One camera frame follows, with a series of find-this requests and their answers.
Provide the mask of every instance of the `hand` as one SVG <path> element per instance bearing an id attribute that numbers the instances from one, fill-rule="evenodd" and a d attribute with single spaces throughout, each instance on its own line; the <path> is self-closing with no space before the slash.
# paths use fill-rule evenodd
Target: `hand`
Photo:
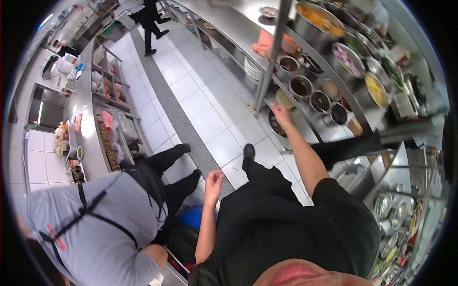
<path id="1" fill-rule="evenodd" d="M 273 114 L 275 114 L 275 119 L 278 121 L 283 130 L 286 131 L 287 128 L 293 126 L 291 119 L 289 119 L 289 114 L 285 106 L 278 105 L 275 106 L 274 103 L 271 103 Z"/>
<path id="2" fill-rule="evenodd" d="M 221 183 L 223 179 L 224 174 L 221 170 L 215 170 L 208 173 L 208 177 L 205 181 L 204 204 L 216 205 L 218 197 L 221 194 Z"/>

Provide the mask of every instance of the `gray shirt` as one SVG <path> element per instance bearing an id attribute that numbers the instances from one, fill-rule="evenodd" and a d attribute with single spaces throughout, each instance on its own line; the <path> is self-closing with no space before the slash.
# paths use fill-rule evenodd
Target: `gray shirt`
<path id="1" fill-rule="evenodd" d="M 106 217 L 130 231 L 138 247 L 144 248 L 164 224 L 167 205 L 159 216 L 159 206 L 127 173 L 112 172 L 83 184 L 87 204 L 102 190 L 107 194 L 94 213 Z M 57 261 L 52 244 L 44 242 L 38 231 L 52 237 L 78 214 L 82 203 L 76 185 L 42 190 L 29 194 L 20 204 L 22 220 L 42 245 L 53 264 L 72 282 L 85 286 L 145 286 L 159 273 L 157 263 L 139 252 L 134 242 L 120 229 L 92 216 L 84 216 L 60 239 L 59 255 L 70 273 Z"/>

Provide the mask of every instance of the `stainless steel counter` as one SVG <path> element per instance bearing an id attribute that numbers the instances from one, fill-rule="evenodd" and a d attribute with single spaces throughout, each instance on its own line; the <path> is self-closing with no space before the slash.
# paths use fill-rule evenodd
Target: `stainless steel counter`
<path id="1" fill-rule="evenodd" d="M 76 142 L 83 148 L 82 163 L 86 179 L 96 180 L 111 169 L 102 145 L 102 138 L 98 130 L 97 116 L 91 90 L 92 55 L 94 39 L 81 52 L 81 63 L 84 65 L 82 74 L 76 82 L 75 90 L 64 105 L 64 121 L 73 116 L 83 114 L 80 132 L 76 133 Z"/>

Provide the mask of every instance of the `stack of plates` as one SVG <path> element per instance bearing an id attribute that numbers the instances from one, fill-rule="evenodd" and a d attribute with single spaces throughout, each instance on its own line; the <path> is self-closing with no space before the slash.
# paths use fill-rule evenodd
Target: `stack of plates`
<path id="1" fill-rule="evenodd" d="M 259 81 L 261 79 L 261 76 L 262 76 L 261 70 L 257 68 L 255 64 L 249 61 L 246 57 L 245 57 L 245 63 L 243 64 L 243 67 L 245 68 L 245 73 L 248 76 L 252 77 L 254 80 Z"/>

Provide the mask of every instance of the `metal pole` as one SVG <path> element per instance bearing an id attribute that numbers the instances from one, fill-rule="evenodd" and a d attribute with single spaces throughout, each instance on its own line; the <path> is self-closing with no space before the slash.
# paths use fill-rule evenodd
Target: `metal pole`
<path id="1" fill-rule="evenodd" d="M 194 30 L 196 31 L 197 38 L 199 39 L 199 41 L 202 44 L 202 49 L 206 50 L 207 48 L 205 47 L 205 44 L 203 43 L 202 38 L 200 37 L 199 29 L 197 28 L 197 25 L 196 25 L 196 20 L 194 20 L 194 13 L 190 11 L 189 15 L 191 15 L 192 26 L 194 27 Z"/>
<path id="2" fill-rule="evenodd" d="M 278 12 L 277 26 L 275 28 L 275 34 L 273 36 L 272 49 L 269 56 L 269 66 L 267 67 L 266 72 L 262 78 L 261 88 L 259 94 L 256 95 L 255 102 L 255 116 L 259 114 L 259 109 L 261 108 L 262 101 L 266 96 L 267 89 L 269 88 L 270 80 L 273 73 L 273 68 L 276 64 L 276 59 L 278 52 L 280 51 L 280 45 L 282 43 L 283 34 L 285 31 L 285 24 L 288 21 L 289 8 L 291 7 L 291 0 L 283 0 L 280 2 L 280 11 Z"/>

